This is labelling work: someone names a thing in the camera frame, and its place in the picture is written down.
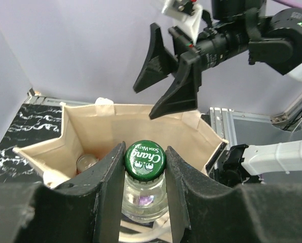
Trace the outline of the beige canvas tote bag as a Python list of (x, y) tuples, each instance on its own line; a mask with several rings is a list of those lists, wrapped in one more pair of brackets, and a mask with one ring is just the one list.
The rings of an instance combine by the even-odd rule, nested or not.
[[(73, 178), (76, 162), (84, 154), (99, 161), (120, 142), (127, 147), (141, 140), (159, 144), (163, 150), (171, 146), (192, 167), (207, 174), (226, 148), (227, 140), (219, 137), (201, 118), (197, 110), (150, 119), (150, 105), (115, 104), (98, 98), (93, 105), (68, 106), (62, 103), (61, 135), (14, 152), (29, 161), (43, 178), (55, 188)], [(169, 211), (150, 223), (121, 222), (134, 233), (120, 233), (121, 242), (147, 242), (159, 238), (172, 242)]]

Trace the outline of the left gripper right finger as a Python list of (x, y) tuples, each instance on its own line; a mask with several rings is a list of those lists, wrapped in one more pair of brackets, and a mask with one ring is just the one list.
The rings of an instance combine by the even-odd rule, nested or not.
[(229, 188), (166, 150), (173, 242), (302, 242), (302, 184)]

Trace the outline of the clear glass bottle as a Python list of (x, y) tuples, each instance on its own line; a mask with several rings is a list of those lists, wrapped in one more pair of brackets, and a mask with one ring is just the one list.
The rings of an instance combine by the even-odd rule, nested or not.
[(163, 148), (150, 140), (126, 150), (122, 213), (130, 220), (150, 223), (168, 212), (166, 163)]

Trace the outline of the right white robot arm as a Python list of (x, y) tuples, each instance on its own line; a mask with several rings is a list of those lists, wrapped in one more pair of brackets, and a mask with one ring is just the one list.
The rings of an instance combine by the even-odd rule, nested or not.
[(192, 111), (205, 71), (218, 74), (218, 97), (210, 125), (229, 141), (217, 162), (205, 167), (229, 187), (244, 183), (302, 183), (302, 6), (268, 16), (266, 1), (212, 1), (207, 11), (196, 1), (158, 1), (173, 18), (168, 32), (150, 25), (150, 42), (133, 86), (141, 92), (173, 76), (151, 109), (155, 119)]

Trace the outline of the red cola can front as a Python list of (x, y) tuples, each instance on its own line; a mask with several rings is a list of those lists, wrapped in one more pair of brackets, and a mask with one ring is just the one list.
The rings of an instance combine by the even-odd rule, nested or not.
[(77, 175), (95, 165), (99, 159), (93, 154), (84, 154), (76, 162)]

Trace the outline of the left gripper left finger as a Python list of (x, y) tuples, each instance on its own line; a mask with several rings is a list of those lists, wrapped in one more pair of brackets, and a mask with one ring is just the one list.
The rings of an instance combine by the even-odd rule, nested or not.
[(0, 184), (0, 242), (118, 242), (125, 143), (96, 165), (50, 189)]

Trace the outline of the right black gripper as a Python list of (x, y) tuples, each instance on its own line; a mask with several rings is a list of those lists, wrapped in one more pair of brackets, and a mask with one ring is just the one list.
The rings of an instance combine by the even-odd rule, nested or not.
[(248, 50), (244, 19), (219, 21), (211, 28), (204, 28), (195, 44), (177, 26), (169, 28), (168, 32), (173, 40), (173, 54), (164, 47), (160, 26), (150, 25), (148, 53), (133, 86), (139, 93), (176, 73), (172, 85), (151, 109), (150, 119), (197, 109), (202, 72)]

